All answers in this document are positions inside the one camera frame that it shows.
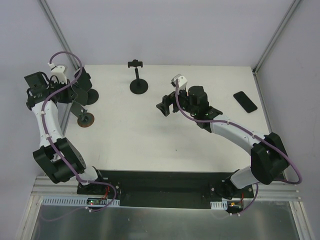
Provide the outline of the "black round-base phone stand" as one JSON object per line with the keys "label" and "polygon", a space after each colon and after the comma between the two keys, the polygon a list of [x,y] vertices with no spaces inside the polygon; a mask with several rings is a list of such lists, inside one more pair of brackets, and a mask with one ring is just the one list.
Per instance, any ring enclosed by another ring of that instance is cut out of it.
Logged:
{"label": "black round-base phone stand", "polygon": [[93,86],[89,91],[84,91],[76,86],[76,82],[72,87],[77,94],[77,97],[74,99],[77,103],[82,106],[92,105],[99,99],[99,93],[97,90],[93,89]]}

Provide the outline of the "black plate wooden-base stand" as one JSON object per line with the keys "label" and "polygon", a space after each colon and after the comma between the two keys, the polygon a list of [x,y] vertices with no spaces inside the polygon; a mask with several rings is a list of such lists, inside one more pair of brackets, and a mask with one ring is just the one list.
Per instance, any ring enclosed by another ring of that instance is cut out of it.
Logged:
{"label": "black plate wooden-base stand", "polygon": [[94,123],[95,117],[85,108],[89,100],[89,93],[75,84],[71,86],[71,89],[72,105],[70,111],[77,117],[77,124],[80,127],[90,127]]}

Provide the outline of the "black phone silver edge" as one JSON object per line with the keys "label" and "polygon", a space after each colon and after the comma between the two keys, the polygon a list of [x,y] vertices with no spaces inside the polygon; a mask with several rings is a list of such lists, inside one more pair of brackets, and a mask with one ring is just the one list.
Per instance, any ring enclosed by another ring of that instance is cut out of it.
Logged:
{"label": "black phone silver edge", "polygon": [[75,73],[74,77],[76,78],[79,73],[81,72],[80,77],[78,78],[77,82],[75,83],[77,87],[80,89],[88,92],[92,88],[92,83],[91,83],[91,76],[89,73],[86,72],[85,68],[79,68]]}

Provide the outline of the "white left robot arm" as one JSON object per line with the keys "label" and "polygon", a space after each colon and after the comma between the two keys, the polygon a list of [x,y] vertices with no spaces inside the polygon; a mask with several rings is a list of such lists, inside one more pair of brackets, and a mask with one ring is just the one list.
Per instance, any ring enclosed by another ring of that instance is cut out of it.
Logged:
{"label": "white left robot arm", "polygon": [[29,86],[26,106],[34,113],[40,134],[39,149],[32,154],[53,183],[65,183],[75,177],[81,185],[88,185],[90,191],[99,195],[105,191],[105,181],[98,177],[94,166],[86,166],[80,152],[65,137],[59,122],[58,103],[71,104],[70,111],[83,128],[91,126],[95,120],[84,108],[99,98],[92,88],[91,76],[80,67],[74,77],[69,80],[63,71],[54,69],[51,77],[42,71],[25,76]]}

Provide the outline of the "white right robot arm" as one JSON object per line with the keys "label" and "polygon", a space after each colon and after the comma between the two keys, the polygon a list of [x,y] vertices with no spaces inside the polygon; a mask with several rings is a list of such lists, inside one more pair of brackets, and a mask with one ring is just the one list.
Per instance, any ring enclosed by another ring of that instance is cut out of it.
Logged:
{"label": "white right robot arm", "polygon": [[237,197],[244,187],[251,184],[269,185],[289,166],[283,157],[286,152],[277,134],[250,133],[243,126],[231,123],[222,111],[210,106],[202,86],[192,86],[189,90],[165,95],[156,108],[164,116],[168,116],[170,106],[174,113],[180,110],[187,112],[201,129],[226,138],[250,155],[250,165],[237,170],[225,180],[225,192],[228,196]]}

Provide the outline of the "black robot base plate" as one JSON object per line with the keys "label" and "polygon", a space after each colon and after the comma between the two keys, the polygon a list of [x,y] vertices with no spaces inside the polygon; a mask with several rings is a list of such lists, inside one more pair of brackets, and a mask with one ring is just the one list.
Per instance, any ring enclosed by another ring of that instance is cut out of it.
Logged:
{"label": "black robot base plate", "polygon": [[100,170],[110,187],[98,184],[77,187],[77,194],[115,198],[122,207],[209,209],[221,201],[216,193],[229,172],[161,172]]}

